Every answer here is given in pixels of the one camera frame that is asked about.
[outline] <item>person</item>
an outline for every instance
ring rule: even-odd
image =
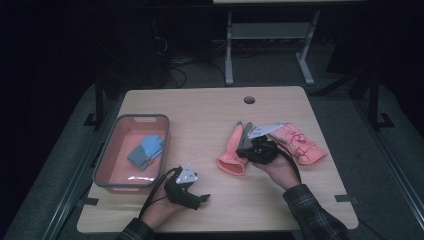
[[[349,239],[346,226],[320,206],[307,185],[299,181],[287,159],[278,155],[269,164],[252,165],[268,173],[272,181],[285,190],[283,198],[297,220],[304,239]],[[165,195],[165,190],[160,187],[153,199],[160,199]],[[149,240],[156,227],[184,209],[186,208],[163,198],[150,205],[140,219],[134,218],[117,239]]]

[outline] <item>hand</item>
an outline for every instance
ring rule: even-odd
[[[278,154],[274,161],[266,165],[259,163],[252,163],[252,165],[268,173],[272,181],[281,186],[284,190],[288,190],[300,184],[289,161],[280,154]]]
[[[140,218],[141,221],[149,225],[152,229],[160,226],[175,213],[187,209],[182,205],[170,202],[166,197],[164,186],[167,181],[168,179],[161,184],[158,191],[153,196],[152,204],[146,209],[143,216]]]

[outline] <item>pink tray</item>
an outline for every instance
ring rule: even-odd
[[[142,170],[127,159],[146,135],[158,134],[164,141],[163,151],[151,165]],[[116,119],[93,181],[111,192],[134,192],[148,187],[160,177],[169,141],[169,119],[161,114],[122,115]]]

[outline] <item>plaid sleeve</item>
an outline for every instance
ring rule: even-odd
[[[138,218],[133,218],[131,222],[119,233],[116,240],[150,240],[154,231],[147,224]]]
[[[283,194],[304,239],[349,239],[346,226],[325,211],[305,184]]]

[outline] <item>floor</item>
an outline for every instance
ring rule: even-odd
[[[217,52],[220,43],[216,42]],[[302,42],[264,42],[261,47],[248,48],[255,54],[243,52],[233,60],[233,87],[295,85],[311,93],[343,77],[326,72],[334,46],[314,43],[307,62],[316,83],[306,85],[294,56],[301,45]],[[178,56],[174,61],[178,63],[188,57]],[[179,70],[171,70],[174,80],[164,88],[225,87],[222,54],[217,54],[212,64],[189,61],[175,67]],[[422,210],[419,199],[424,199],[424,178],[420,171],[424,169],[424,140],[384,86],[380,86],[379,112],[386,113],[394,127],[373,129],[367,120],[368,97],[352,100],[348,94],[351,86],[352,83],[348,83],[324,96],[309,96],[347,193],[355,200],[353,207],[360,224],[350,231],[351,238],[424,239],[423,226],[416,216],[419,212],[411,207],[418,203],[418,209]],[[104,100],[106,118],[100,129],[84,126],[87,116],[95,112],[94,86],[87,89],[5,239],[116,237],[115,233],[82,234],[76,224],[82,201],[92,183],[99,146],[107,137],[121,101],[122,98]],[[409,191],[404,191],[405,181],[410,183],[407,185],[411,186]],[[413,201],[411,191],[416,193],[418,200]],[[294,232],[294,236],[302,239],[299,232]],[[278,233],[260,237],[274,239],[278,238]],[[215,235],[214,239],[224,238]]]

